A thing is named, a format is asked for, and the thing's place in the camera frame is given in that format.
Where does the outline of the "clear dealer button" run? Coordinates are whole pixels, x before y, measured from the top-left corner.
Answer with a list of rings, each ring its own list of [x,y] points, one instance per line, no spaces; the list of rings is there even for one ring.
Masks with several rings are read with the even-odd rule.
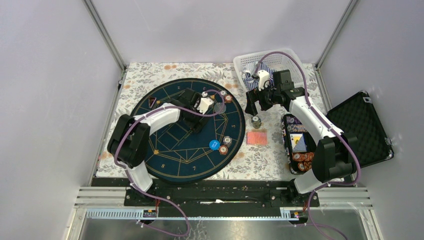
[[[222,114],[226,111],[226,103],[225,102],[217,102],[215,103],[213,110],[215,113]]]

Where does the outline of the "clear triangular card cutter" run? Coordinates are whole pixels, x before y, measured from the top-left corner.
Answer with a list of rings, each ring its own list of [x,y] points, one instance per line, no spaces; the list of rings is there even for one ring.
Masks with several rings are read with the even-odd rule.
[[[152,109],[154,107],[154,105],[156,104],[156,101],[157,101],[157,98],[156,97],[150,96],[148,98],[148,107],[150,109]]]

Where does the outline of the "green blue 50 chip stack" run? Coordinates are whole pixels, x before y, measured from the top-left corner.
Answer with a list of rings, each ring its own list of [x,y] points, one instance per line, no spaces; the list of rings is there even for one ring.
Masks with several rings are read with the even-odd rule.
[[[262,126],[262,121],[257,115],[255,115],[251,118],[251,124],[254,129],[260,129]]]

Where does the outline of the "red chip stack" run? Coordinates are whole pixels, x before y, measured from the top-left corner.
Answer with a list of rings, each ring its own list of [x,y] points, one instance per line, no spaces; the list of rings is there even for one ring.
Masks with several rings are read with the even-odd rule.
[[[219,152],[221,155],[227,155],[227,154],[228,154],[228,152],[229,152],[229,149],[228,149],[228,147],[227,147],[226,145],[221,145],[221,146],[219,147],[219,149],[218,149],[218,152]]]
[[[231,103],[232,101],[233,101],[233,97],[232,97],[231,95],[227,94],[227,95],[225,95],[225,96],[224,96],[224,102],[225,102],[226,104],[229,104],[229,103]]]

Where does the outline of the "blue small blind button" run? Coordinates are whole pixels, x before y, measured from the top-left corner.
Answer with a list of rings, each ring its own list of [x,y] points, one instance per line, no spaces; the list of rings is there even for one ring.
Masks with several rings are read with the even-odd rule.
[[[214,140],[211,140],[210,142],[209,142],[209,148],[211,149],[211,150],[218,150],[219,149],[219,147],[220,147],[221,145],[220,145],[220,142],[218,141],[218,140],[216,140],[216,139],[214,139]]]

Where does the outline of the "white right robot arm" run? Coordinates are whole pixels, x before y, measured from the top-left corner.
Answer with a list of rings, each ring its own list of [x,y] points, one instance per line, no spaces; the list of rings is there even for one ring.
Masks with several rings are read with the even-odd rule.
[[[335,183],[335,179],[360,173],[360,164],[354,153],[357,138],[344,133],[316,109],[306,86],[295,87],[289,70],[270,74],[259,70],[252,74],[258,86],[246,92],[245,112],[257,115],[256,103],[262,111],[274,105],[284,107],[300,120],[316,144],[311,169],[292,180],[294,188],[287,191],[287,201],[293,206],[301,205],[307,193]]]

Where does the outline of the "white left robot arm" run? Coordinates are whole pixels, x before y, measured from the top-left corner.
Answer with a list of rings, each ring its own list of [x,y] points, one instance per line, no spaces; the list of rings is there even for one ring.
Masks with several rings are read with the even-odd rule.
[[[148,206],[155,200],[155,192],[150,188],[153,180],[146,166],[150,136],[181,120],[194,132],[199,131],[213,107],[214,101],[207,92],[187,88],[177,98],[169,98],[146,113],[119,117],[107,151],[114,163],[125,170],[130,185],[137,190],[135,197],[142,205]]]

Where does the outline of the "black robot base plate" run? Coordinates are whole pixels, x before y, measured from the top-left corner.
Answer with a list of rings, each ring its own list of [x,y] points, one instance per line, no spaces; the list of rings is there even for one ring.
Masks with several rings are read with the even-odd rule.
[[[188,184],[171,184],[154,179],[145,196],[126,178],[99,177],[92,180],[93,187],[124,187],[124,206],[152,207],[159,217],[180,217],[172,206],[175,203],[187,217],[204,218],[267,218],[280,217],[280,208],[319,207],[317,193],[294,193],[287,181],[260,180],[201,180]]]

